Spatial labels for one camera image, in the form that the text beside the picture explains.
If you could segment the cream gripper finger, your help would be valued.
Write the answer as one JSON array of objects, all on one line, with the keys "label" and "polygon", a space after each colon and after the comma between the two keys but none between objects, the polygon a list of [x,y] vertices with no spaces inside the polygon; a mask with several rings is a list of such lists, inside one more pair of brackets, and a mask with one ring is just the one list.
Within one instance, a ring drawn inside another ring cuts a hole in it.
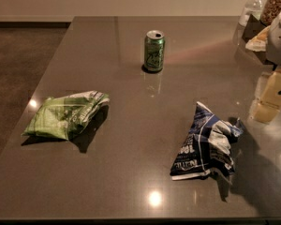
[{"label": "cream gripper finger", "polygon": [[265,52],[269,31],[270,27],[265,27],[256,36],[251,38],[245,44],[245,47],[252,52]]},{"label": "cream gripper finger", "polygon": [[262,73],[252,103],[252,118],[268,124],[281,112],[281,72]]}]

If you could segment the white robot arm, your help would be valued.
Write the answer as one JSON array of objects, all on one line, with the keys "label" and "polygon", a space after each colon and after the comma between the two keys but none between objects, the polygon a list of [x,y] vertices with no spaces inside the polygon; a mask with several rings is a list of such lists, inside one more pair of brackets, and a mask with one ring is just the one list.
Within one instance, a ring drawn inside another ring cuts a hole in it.
[{"label": "white robot arm", "polygon": [[276,65],[251,110],[256,121],[270,123],[281,112],[281,11],[269,26],[246,42],[245,48],[265,52],[265,58]]}]

